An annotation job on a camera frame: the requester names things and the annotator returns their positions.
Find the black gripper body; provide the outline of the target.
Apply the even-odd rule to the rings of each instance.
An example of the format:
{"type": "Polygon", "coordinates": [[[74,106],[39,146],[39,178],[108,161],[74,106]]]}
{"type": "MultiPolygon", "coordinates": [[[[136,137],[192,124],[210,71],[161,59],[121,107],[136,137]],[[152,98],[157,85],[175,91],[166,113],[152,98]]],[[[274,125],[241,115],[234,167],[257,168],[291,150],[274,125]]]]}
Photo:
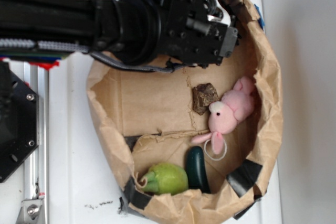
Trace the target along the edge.
{"type": "Polygon", "coordinates": [[[238,30],[233,17],[218,0],[140,0],[152,11],[148,40],[154,44],[145,54],[178,59],[185,65],[220,65],[232,55],[238,30]]]}

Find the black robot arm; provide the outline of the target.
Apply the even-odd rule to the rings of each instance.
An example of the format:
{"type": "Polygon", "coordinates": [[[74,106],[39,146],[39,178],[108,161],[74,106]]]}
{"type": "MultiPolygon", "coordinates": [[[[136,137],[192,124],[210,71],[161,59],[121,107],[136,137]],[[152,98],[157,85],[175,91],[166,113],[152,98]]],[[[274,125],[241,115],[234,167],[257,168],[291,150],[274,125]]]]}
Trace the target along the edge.
{"type": "Polygon", "coordinates": [[[1,58],[43,67],[77,51],[120,70],[206,68],[237,39],[218,0],[1,0],[1,58]]]}

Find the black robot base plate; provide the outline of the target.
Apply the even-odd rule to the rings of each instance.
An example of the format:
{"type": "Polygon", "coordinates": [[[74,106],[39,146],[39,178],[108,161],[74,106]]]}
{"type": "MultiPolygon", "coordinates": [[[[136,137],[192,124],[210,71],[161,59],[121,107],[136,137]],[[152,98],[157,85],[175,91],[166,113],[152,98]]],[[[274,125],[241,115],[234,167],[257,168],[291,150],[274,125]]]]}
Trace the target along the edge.
{"type": "Polygon", "coordinates": [[[38,95],[1,62],[1,183],[37,148],[38,95]]]}

